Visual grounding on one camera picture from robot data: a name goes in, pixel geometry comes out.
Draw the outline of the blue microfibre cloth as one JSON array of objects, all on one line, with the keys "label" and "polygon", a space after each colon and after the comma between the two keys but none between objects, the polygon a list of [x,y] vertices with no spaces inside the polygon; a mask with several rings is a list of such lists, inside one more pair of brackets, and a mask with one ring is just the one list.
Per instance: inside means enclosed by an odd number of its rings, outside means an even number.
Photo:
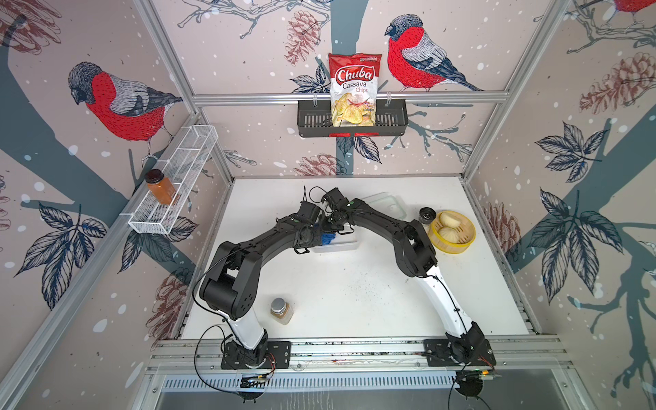
[{"label": "blue microfibre cloth", "polygon": [[321,245],[326,246],[328,244],[331,244],[336,238],[335,233],[323,233],[321,235]]}]

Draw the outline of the translucent plastic lunch box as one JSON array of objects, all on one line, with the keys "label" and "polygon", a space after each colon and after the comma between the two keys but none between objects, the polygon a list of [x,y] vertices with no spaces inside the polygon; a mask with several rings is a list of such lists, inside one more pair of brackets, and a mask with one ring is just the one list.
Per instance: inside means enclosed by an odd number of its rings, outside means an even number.
[{"label": "translucent plastic lunch box", "polygon": [[346,232],[345,234],[336,233],[335,240],[326,246],[321,245],[321,241],[318,246],[312,247],[311,252],[316,254],[326,254],[326,253],[335,253],[343,251],[352,251],[358,249],[360,246],[360,241],[355,232]]}]

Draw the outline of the translucent lunch box lid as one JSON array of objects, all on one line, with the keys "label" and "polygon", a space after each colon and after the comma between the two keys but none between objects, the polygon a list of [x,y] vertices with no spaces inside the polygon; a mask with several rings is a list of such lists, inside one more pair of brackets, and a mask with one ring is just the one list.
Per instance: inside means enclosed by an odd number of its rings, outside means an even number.
[{"label": "translucent lunch box lid", "polygon": [[373,209],[398,220],[406,220],[408,213],[404,201],[399,196],[381,192],[365,196],[362,201]]}]

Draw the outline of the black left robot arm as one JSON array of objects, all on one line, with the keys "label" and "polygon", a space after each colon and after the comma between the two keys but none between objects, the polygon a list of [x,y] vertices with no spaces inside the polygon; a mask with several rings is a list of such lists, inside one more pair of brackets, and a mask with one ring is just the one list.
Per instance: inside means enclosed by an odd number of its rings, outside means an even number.
[{"label": "black left robot arm", "polygon": [[321,245],[320,222],[288,215],[258,237],[239,244],[226,241],[218,247],[198,295],[210,309],[227,318],[237,342],[246,351],[259,355],[268,340],[252,310],[262,268],[287,249],[304,255]]}]

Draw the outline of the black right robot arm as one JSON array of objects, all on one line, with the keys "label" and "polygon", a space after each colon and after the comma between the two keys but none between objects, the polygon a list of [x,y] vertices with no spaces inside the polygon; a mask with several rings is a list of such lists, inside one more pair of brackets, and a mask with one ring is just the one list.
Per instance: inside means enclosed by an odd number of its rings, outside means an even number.
[{"label": "black right robot arm", "polygon": [[328,223],[362,227],[392,244],[396,265],[424,290],[442,321],[450,357],[459,365],[494,367],[496,359],[480,326],[457,302],[437,263],[435,247],[418,220],[399,220],[381,213],[364,201],[349,200],[337,191],[325,194],[322,203],[331,210]]}]

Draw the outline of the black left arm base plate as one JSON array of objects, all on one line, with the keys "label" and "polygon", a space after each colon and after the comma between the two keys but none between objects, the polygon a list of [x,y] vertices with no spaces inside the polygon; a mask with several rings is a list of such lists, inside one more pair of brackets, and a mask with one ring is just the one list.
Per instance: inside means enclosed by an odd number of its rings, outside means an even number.
[{"label": "black left arm base plate", "polygon": [[236,341],[224,344],[220,364],[222,370],[287,369],[290,365],[291,342],[264,342],[254,350],[247,350]]}]

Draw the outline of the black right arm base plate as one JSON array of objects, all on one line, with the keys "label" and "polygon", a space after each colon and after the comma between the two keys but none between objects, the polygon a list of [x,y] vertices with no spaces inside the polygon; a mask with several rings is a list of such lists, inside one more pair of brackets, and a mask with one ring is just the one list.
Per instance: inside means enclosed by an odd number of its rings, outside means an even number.
[{"label": "black right arm base plate", "polygon": [[423,348],[422,355],[427,359],[429,367],[496,366],[496,358],[487,339],[475,348],[466,347],[462,343],[452,342],[446,338],[425,339]]}]

